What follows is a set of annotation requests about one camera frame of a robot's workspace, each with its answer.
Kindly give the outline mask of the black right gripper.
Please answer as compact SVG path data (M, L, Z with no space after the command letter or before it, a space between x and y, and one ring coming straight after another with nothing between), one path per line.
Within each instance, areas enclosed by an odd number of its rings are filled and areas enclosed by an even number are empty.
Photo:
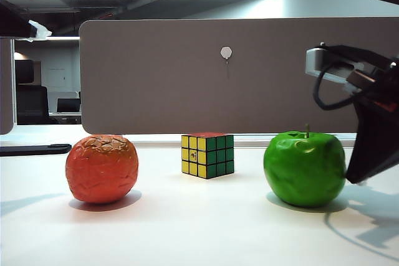
M366 62L348 63L345 106L354 103L358 129L346 178L356 184L398 165L398 58L370 70Z

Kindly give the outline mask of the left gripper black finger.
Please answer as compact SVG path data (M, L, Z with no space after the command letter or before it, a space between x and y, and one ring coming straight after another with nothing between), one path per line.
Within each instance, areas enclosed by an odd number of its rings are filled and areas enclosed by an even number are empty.
M52 35L42 24L22 17L11 5L1 0L1 38L27 40L47 40Z

